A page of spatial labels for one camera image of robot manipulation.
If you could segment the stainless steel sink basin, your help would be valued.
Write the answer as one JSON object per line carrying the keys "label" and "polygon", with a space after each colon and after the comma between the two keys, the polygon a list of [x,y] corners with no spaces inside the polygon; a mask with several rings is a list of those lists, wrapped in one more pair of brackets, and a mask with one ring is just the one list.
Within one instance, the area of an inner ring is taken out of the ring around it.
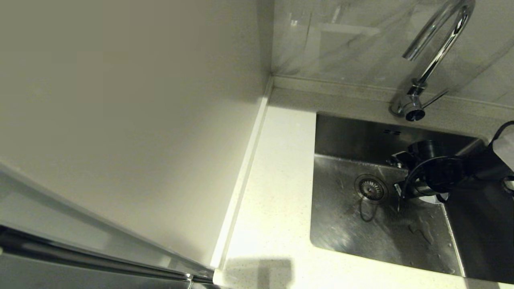
{"label": "stainless steel sink basin", "polygon": [[[408,171],[391,155],[423,140],[461,154],[487,147],[480,138],[396,124],[316,115],[310,241],[319,248],[479,280],[514,284],[514,173],[471,182],[444,204],[401,201],[394,184]],[[354,181],[371,174],[390,197],[371,204]]]}

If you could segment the chrome gooseneck faucet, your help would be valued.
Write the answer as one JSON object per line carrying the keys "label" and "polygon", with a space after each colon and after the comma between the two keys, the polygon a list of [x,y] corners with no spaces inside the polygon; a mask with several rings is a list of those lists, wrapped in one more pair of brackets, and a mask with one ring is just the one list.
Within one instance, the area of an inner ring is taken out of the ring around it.
{"label": "chrome gooseneck faucet", "polygon": [[451,48],[457,42],[466,28],[474,12],[476,0],[447,0],[426,22],[417,36],[402,55],[404,59],[414,61],[431,42],[439,30],[453,16],[455,21],[448,31],[444,42],[433,55],[426,69],[420,75],[412,79],[412,84],[406,94],[398,96],[390,104],[389,110],[396,117],[403,117],[406,121],[420,121],[425,117],[425,106],[420,99],[428,86],[428,80],[434,73],[443,58],[448,55]]}

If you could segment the round metal drain strainer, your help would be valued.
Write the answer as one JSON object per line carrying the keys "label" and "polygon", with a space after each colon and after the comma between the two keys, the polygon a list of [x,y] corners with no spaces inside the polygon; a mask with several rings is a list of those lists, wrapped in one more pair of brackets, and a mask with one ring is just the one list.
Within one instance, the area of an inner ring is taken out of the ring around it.
{"label": "round metal drain strainer", "polygon": [[387,184],[371,174],[361,174],[354,181],[354,189],[358,196],[371,204],[382,204],[390,197]]}

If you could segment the white tall cabinet side panel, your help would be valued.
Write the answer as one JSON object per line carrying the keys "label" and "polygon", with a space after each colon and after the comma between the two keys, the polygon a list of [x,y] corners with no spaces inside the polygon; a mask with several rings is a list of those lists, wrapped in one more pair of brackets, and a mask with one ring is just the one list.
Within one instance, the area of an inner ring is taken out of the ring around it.
{"label": "white tall cabinet side panel", "polygon": [[0,170],[218,268],[275,0],[0,0]]}

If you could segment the dark metal door trim bar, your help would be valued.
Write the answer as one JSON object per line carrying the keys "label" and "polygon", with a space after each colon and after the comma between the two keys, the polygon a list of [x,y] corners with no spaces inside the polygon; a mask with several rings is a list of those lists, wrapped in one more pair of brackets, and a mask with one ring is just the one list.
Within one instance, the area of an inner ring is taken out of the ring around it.
{"label": "dark metal door trim bar", "polygon": [[[159,268],[152,265],[126,261],[121,258],[97,254],[92,251],[59,244],[19,230],[0,226],[0,246],[8,253],[50,261],[60,265],[75,265],[87,269],[104,269],[123,274],[139,274],[146,277],[164,277],[185,281],[184,272]],[[194,274],[194,283],[213,284],[213,278]]]}

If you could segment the grey appliance door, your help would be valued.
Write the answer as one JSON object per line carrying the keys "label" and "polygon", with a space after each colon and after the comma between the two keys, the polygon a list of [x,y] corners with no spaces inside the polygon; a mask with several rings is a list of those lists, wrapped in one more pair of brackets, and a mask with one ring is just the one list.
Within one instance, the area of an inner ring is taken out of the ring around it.
{"label": "grey appliance door", "polygon": [[0,225],[88,254],[212,280],[214,270],[58,196],[0,163]]}

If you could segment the glossy grey door panel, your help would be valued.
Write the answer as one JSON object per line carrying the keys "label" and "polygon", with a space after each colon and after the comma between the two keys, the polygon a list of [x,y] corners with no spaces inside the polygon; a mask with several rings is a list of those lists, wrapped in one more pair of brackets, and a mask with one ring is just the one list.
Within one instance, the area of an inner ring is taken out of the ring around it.
{"label": "glossy grey door panel", "polygon": [[0,289],[191,289],[187,280],[86,269],[17,255],[0,256]]}

